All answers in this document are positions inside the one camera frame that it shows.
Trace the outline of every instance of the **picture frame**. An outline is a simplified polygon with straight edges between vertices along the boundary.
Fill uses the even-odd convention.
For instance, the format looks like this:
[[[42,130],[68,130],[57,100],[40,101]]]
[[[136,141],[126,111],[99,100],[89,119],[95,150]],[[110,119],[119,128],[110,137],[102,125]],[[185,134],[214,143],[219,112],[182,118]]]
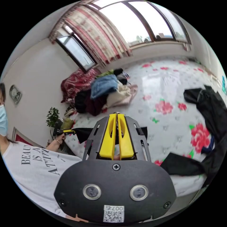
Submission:
[[[9,95],[16,105],[19,103],[22,97],[22,93],[18,90],[18,88],[14,84],[9,89]]]
[[[28,144],[30,146],[44,148],[44,147],[38,145],[37,143],[33,142],[29,138],[27,138],[26,136],[24,136],[15,127],[13,128],[12,141],[22,142],[22,143]]]

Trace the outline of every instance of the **woman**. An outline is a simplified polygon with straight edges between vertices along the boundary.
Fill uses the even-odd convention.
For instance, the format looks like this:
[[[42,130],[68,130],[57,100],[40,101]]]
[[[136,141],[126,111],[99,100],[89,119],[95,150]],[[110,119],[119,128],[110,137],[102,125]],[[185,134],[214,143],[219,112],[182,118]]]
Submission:
[[[29,199],[41,207],[62,217],[82,220],[66,215],[54,198],[54,191],[62,173],[81,159],[57,152],[59,145],[65,139],[64,134],[58,136],[46,149],[9,140],[4,103],[5,86],[1,83],[0,152],[14,181]]]

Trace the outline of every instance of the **screw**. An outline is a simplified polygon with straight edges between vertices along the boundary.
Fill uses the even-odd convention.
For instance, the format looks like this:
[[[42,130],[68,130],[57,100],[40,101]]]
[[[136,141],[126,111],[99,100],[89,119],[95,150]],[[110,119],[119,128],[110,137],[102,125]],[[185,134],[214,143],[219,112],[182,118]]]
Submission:
[[[164,209],[167,209],[167,208],[169,208],[171,206],[171,202],[167,202],[167,203],[165,203],[165,205],[164,205]]]
[[[113,165],[113,170],[117,171],[120,169],[120,165],[119,164],[114,164]]]
[[[64,200],[60,200],[59,204],[60,204],[60,206],[66,206],[66,203]]]

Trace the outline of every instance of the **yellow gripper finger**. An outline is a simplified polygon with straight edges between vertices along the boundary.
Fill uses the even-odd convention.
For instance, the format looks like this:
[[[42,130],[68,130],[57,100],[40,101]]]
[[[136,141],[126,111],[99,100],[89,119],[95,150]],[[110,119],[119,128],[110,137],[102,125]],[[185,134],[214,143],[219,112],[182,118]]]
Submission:
[[[102,146],[99,152],[102,158],[114,159],[115,137],[116,137],[116,114],[110,114],[106,128],[106,132],[102,141]]]
[[[126,124],[124,114],[118,114],[118,134],[119,134],[119,148],[120,148],[120,160],[122,158],[132,158],[134,156],[134,151],[128,132],[128,127]]]

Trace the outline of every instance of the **face mask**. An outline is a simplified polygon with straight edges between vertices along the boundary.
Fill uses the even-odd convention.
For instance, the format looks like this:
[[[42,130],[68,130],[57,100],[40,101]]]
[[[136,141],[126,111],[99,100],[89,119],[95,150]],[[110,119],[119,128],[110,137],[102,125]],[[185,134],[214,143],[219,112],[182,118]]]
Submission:
[[[8,119],[4,105],[0,105],[0,135],[6,136],[8,132]]]

